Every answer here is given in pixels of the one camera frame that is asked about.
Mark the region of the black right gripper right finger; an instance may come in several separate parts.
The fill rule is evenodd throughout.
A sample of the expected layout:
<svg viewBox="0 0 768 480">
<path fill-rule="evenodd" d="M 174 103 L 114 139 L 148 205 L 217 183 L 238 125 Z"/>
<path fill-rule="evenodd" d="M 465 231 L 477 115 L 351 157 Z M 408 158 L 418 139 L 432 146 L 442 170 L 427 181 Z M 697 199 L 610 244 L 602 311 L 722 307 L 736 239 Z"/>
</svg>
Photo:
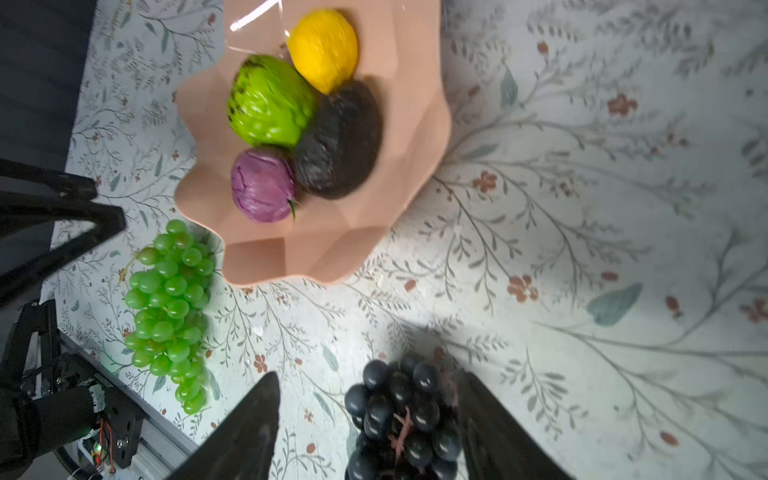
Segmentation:
<svg viewBox="0 0 768 480">
<path fill-rule="evenodd" d="M 571 478 L 476 375 L 460 371 L 456 380 L 458 427 L 469 479 Z"/>
</svg>

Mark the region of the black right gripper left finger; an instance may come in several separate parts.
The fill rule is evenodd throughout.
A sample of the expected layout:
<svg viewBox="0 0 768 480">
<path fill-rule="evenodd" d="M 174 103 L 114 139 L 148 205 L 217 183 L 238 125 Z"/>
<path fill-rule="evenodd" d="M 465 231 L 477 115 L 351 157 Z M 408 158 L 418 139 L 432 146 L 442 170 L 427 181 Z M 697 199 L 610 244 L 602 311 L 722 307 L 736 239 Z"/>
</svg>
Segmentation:
<svg viewBox="0 0 768 480">
<path fill-rule="evenodd" d="M 280 386 L 269 372 L 171 479 L 267 479 L 279 430 Z"/>
</svg>

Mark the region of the dark purple grape bunch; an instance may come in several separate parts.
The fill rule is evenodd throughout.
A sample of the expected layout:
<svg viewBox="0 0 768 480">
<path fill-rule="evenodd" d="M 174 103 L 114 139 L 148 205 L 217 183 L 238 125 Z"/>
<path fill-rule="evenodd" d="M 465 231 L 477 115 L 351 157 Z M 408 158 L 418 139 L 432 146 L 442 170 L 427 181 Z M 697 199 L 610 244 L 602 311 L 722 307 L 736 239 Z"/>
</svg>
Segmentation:
<svg viewBox="0 0 768 480">
<path fill-rule="evenodd" d="M 346 479 L 455 479 L 462 440 L 441 371 L 409 351 L 365 365 L 344 396 L 357 432 Z"/>
</svg>

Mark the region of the green grape bunch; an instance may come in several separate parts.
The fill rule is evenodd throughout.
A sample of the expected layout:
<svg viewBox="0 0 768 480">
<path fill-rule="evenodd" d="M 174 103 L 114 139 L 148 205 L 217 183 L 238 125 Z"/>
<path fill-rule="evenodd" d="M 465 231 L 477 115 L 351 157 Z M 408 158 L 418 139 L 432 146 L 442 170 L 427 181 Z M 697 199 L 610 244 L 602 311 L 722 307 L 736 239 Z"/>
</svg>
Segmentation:
<svg viewBox="0 0 768 480">
<path fill-rule="evenodd" d="M 124 340 L 131 364 L 158 386 L 172 382 L 184 412 L 198 414 L 207 403 L 203 310 L 211 300 L 215 259 L 185 222 L 174 219 L 136 260 L 142 269 L 130 276 L 124 296 L 134 317 Z"/>
</svg>

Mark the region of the purple fig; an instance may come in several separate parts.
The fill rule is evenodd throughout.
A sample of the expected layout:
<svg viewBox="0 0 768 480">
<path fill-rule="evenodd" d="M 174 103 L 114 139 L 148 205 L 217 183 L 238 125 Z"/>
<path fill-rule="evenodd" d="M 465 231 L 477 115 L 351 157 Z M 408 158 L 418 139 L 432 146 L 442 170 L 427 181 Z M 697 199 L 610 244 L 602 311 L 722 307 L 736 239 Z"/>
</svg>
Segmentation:
<svg viewBox="0 0 768 480">
<path fill-rule="evenodd" d="M 297 186 L 284 151 L 259 146 L 241 152 L 231 170 L 235 206 L 255 223 L 295 218 Z"/>
</svg>

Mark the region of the dark avocado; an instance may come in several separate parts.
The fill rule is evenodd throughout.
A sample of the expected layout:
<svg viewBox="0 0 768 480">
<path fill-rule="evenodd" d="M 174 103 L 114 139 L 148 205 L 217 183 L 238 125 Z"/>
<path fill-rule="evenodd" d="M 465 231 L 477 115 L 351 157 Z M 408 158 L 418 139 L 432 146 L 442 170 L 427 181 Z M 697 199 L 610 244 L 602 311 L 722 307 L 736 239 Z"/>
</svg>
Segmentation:
<svg viewBox="0 0 768 480">
<path fill-rule="evenodd" d="M 369 86 L 344 83 L 321 101 L 293 150 L 297 182 L 327 200 L 351 194 L 371 174 L 382 136 L 382 116 Z"/>
</svg>

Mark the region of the pink faceted fruit bowl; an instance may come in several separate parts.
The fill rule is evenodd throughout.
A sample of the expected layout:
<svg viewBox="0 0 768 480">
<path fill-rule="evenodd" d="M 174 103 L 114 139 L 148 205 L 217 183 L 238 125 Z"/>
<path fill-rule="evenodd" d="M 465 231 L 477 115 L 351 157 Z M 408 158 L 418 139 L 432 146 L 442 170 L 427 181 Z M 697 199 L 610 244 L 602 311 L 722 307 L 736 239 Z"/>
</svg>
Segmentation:
<svg viewBox="0 0 768 480">
<path fill-rule="evenodd" d="M 308 15 L 354 29 L 354 76 L 308 115 L 287 46 Z M 233 286 L 351 274 L 435 171 L 451 134 L 436 1 L 228 1 L 226 52 L 186 80 L 177 107 L 198 147 L 178 210 L 218 235 Z"/>
</svg>

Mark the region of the green custard apple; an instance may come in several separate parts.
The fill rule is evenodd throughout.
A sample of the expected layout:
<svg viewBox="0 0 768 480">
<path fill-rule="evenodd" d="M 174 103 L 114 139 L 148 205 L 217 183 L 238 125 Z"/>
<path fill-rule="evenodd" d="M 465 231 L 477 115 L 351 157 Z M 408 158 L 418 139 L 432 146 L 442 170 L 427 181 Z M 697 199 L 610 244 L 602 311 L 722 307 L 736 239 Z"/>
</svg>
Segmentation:
<svg viewBox="0 0 768 480">
<path fill-rule="evenodd" d="M 274 56 L 251 55 L 234 78 L 227 117 L 247 144 L 291 149 L 316 108 L 312 87 L 291 65 Z"/>
</svg>

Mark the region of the yellow lemon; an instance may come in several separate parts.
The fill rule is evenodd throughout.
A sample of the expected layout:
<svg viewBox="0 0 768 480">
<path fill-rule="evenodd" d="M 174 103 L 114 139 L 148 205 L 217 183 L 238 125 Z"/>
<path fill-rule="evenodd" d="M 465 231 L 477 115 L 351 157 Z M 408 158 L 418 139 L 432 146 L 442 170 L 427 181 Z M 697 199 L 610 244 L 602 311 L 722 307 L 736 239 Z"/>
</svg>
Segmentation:
<svg viewBox="0 0 768 480">
<path fill-rule="evenodd" d="M 356 32 L 337 10 L 320 9 L 305 15 L 290 32 L 287 46 L 296 70 L 323 94 L 350 80 L 357 68 Z"/>
</svg>

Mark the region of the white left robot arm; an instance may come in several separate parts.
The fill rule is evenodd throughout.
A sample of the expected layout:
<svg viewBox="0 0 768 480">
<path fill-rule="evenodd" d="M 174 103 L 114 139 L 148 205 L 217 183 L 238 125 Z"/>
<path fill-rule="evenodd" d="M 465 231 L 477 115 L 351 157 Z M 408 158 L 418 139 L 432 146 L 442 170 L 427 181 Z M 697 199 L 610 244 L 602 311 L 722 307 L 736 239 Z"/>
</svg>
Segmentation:
<svg viewBox="0 0 768 480">
<path fill-rule="evenodd" d="M 8 179 L 48 187 L 49 196 L 1 194 L 1 235 L 61 220 L 90 224 L 86 232 L 1 276 L 1 304 L 122 232 L 121 208 L 96 202 L 94 180 L 2 160 Z M 19 478 L 49 452 L 69 474 L 85 478 L 64 446 L 92 431 L 108 447 L 140 435 L 135 403 L 77 356 L 62 351 L 54 302 L 29 302 L 12 325 L 1 359 L 1 476 Z M 171 473 L 172 479 L 267 479 L 276 446 L 280 387 L 276 374 L 262 378 L 213 434 Z"/>
</svg>

